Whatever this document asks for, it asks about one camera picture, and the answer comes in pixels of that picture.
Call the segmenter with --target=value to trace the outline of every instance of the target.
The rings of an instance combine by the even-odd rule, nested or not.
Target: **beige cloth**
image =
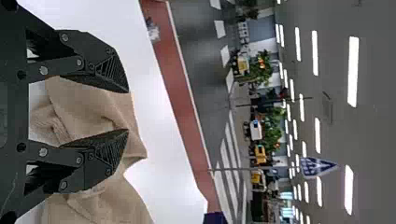
[[[147,157],[132,94],[99,90],[60,77],[48,79],[46,89],[49,100],[33,109],[30,128],[47,143],[59,146],[119,128],[130,131],[116,173],[92,189],[48,198],[42,223],[153,223],[139,194],[123,177],[129,166]]]

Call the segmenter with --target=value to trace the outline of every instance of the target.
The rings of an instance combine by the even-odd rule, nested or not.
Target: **bolt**
[[[38,155],[40,157],[46,157],[49,154],[49,150],[46,148],[41,148],[40,151],[38,152]]]
[[[41,66],[41,67],[40,67],[40,73],[41,73],[41,75],[43,75],[43,76],[48,75],[48,74],[49,74],[49,69],[48,69],[48,67],[46,67],[46,66]]]
[[[107,49],[106,49],[106,53],[107,53],[107,54],[112,54],[112,53],[113,53],[113,49],[107,48]]]
[[[111,170],[110,169],[106,169],[106,175],[107,176],[111,176]]]
[[[24,71],[19,71],[19,72],[17,73],[17,77],[18,77],[20,80],[25,79],[25,78],[26,78],[26,73],[25,73]]]
[[[17,151],[19,151],[19,152],[24,152],[26,150],[26,144],[24,144],[24,143],[19,143],[18,145],[17,145]]]
[[[66,181],[62,182],[61,189],[67,189],[67,182]]]
[[[88,67],[90,68],[90,70],[93,70],[95,68],[95,65],[93,63],[88,64]]]
[[[67,42],[67,41],[69,40],[69,36],[66,35],[66,34],[62,34],[62,40],[63,40],[64,42]]]
[[[81,164],[81,163],[82,163],[82,158],[81,158],[81,157],[78,157],[78,158],[76,159],[76,163],[77,163],[77,164]]]

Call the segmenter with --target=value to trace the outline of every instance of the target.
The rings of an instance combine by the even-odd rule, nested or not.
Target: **sign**
[[[338,168],[337,164],[331,161],[324,161],[313,157],[300,158],[301,168],[305,179],[316,178],[326,175]]]

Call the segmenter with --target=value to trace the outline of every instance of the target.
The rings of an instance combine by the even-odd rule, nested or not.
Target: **black robotic claw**
[[[0,224],[4,224],[14,223],[53,193],[90,189],[113,175],[128,139],[128,130],[116,130],[59,148],[29,140],[29,84],[60,76],[119,93],[129,92],[129,87],[117,52],[93,35],[55,31],[12,0],[0,1],[0,27]],[[27,165],[35,167],[29,174]]]

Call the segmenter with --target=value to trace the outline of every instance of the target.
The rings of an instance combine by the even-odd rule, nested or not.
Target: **fluorescent light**
[[[293,168],[291,168],[291,173],[293,174],[293,177],[295,177],[296,176],[296,169],[294,168],[295,167],[294,161],[291,162],[291,166],[293,167]]]
[[[358,97],[359,39],[349,38],[349,66],[347,71],[347,102],[356,107]]]
[[[289,147],[289,145],[286,145],[286,148],[288,149],[288,157],[290,157],[291,155],[290,155],[290,147]]]
[[[297,61],[301,61],[301,46],[300,46],[300,29],[296,27],[294,29],[294,34],[296,36],[296,56]]]
[[[346,165],[346,183],[345,183],[345,201],[344,205],[347,213],[352,215],[352,199],[353,199],[353,171],[352,169]]]
[[[291,136],[291,134],[289,134],[289,145],[290,145],[291,151],[293,151],[294,150],[294,144],[293,144],[293,136]]]
[[[285,132],[289,133],[289,124],[288,121],[285,119]]]
[[[289,87],[288,70],[283,69],[283,77],[285,78],[285,88],[287,89]]]
[[[298,184],[297,185],[297,191],[298,191],[298,200],[302,200],[303,199],[303,195],[301,194],[301,185]]]
[[[318,76],[318,32],[312,31],[312,62],[313,72],[315,76]]]
[[[290,79],[290,95],[291,95],[291,101],[295,103],[295,98],[294,98],[294,80]]]
[[[304,196],[305,196],[305,202],[309,203],[309,186],[306,181],[304,182]]]
[[[318,197],[319,207],[323,206],[322,183],[321,183],[320,177],[318,177],[318,176],[317,176],[317,197]]]
[[[304,122],[305,121],[304,96],[300,94],[298,97],[300,98],[300,120]]]
[[[275,29],[276,29],[276,43],[280,43],[280,36],[279,36],[279,25],[275,24]]]
[[[293,120],[293,134],[294,134],[294,139],[298,140],[298,134],[297,134],[297,120]]]
[[[280,46],[282,46],[282,48],[285,48],[285,36],[283,34],[283,25],[279,25],[280,28]]]
[[[302,141],[303,157],[306,157],[306,142]]]
[[[304,224],[304,215],[303,215],[303,212],[300,213],[300,224]]]
[[[288,112],[288,121],[291,122],[291,113],[290,113],[290,105],[289,104],[287,104],[286,109],[287,109],[287,112]]]
[[[283,79],[283,63],[279,62],[279,74],[280,74],[280,79]]]
[[[294,200],[297,200],[297,188],[293,186]]]
[[[315,147],[317,148],[317,153],[320,154],[320,120],[315,118]]]
[[[296,166],[300,167],[300,156],[296,154]]]

